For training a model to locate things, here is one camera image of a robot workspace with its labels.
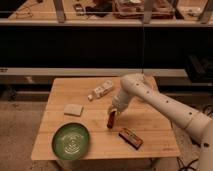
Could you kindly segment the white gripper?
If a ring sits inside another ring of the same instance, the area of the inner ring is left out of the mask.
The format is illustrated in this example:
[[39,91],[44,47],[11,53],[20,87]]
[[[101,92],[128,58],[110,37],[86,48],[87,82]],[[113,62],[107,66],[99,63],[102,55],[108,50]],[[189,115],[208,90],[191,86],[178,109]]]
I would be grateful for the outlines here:
[[128,94],[118,93],[112,98],[108,113],[116,112],[117,114],[121,114],[128,108],[131,100],[132,97]]

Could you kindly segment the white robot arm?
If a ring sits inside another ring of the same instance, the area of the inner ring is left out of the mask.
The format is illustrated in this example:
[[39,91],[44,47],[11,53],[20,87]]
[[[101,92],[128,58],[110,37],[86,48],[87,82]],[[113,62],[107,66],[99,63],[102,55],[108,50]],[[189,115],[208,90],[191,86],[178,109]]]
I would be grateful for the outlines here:
[[213,119],[204,113],[150,88],[141,73],[120,80],[120,90],[112,98],[110,110],[122,113],[136,96],[183,129],[200,145],[197,171],[213,171]]

